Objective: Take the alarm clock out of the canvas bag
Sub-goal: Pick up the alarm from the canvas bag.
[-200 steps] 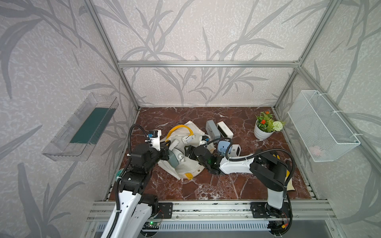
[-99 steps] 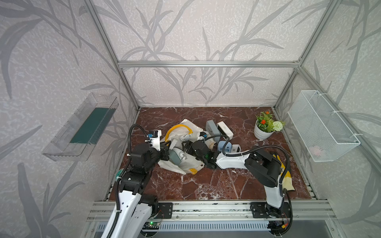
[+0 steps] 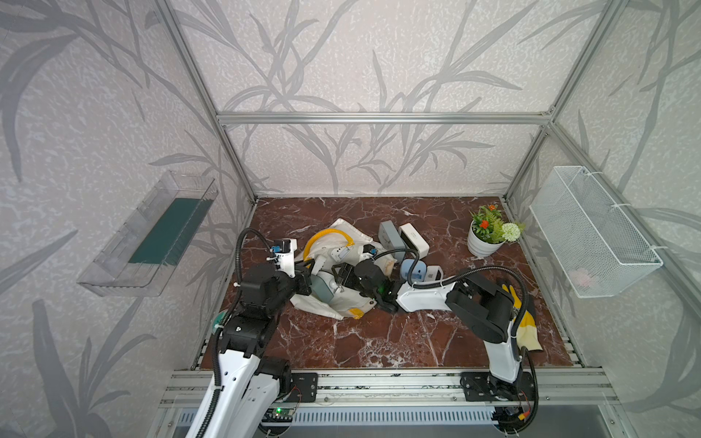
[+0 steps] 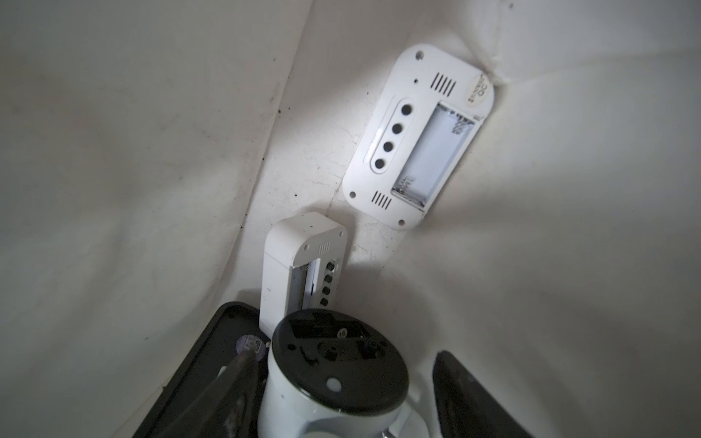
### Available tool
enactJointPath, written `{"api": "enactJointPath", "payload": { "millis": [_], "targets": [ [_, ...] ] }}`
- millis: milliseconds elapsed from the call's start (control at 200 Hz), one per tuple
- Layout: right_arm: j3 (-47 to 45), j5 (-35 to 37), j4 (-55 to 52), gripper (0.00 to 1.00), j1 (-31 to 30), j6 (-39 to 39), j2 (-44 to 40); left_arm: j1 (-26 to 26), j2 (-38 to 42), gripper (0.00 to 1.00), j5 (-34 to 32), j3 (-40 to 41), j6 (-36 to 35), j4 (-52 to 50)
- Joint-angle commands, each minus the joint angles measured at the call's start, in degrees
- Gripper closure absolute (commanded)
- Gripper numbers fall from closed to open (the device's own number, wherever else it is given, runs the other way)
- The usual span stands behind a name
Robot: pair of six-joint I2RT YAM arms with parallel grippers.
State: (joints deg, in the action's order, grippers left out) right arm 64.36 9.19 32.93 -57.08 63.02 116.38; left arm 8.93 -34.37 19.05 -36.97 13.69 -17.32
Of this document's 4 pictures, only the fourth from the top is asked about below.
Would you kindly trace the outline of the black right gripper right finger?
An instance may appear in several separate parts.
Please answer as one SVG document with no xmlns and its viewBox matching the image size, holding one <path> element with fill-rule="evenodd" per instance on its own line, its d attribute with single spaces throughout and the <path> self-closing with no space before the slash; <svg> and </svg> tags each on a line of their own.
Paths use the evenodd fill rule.
<svg viewBox="0 0 701 438">
<path fill-rule="evenodd" d="M 530 436 L 451 352 L 438 352 L 432 379 L 443 437 Z"/>
</svg>

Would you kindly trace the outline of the white twin bell alarm clock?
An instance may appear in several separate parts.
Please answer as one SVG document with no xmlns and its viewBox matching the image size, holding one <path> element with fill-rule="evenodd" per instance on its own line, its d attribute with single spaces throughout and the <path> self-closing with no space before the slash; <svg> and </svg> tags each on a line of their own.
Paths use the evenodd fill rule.
<svg viewBox="0 0 701 438">
<path fill-rule="evenodd" d="M 265 325 L 260 437 L 427 437 L 401 353 L 378 330 L 322 308 Z"/>
</svg>

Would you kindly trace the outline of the white canvas bag yellow handles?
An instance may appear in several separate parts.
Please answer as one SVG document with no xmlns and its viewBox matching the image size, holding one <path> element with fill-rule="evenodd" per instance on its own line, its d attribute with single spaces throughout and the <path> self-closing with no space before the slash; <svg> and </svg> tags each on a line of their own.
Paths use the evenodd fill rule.
<svg viewBox="0 0 701 438">
<path fill-rule="evenodd" d="M 403 232 L 341 185 L 420 43 L 496 100 Z M 432 436 L 441 350 L 534 436 L 699 436 L 697 1 L 3 2 L 1 434 L 132 436 L 308 211 Z"/>
</svg>

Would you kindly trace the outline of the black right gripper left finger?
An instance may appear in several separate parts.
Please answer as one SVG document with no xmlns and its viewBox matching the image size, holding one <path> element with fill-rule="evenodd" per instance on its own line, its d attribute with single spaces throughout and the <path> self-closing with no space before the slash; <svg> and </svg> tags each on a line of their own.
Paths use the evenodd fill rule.
<svg viewBox="0 0 701 438">
<path fill-rule="evenodd" d="M 252 437 L 258 362 L 243 352 L 221 372 L 160 437 Z"/>
</svg>

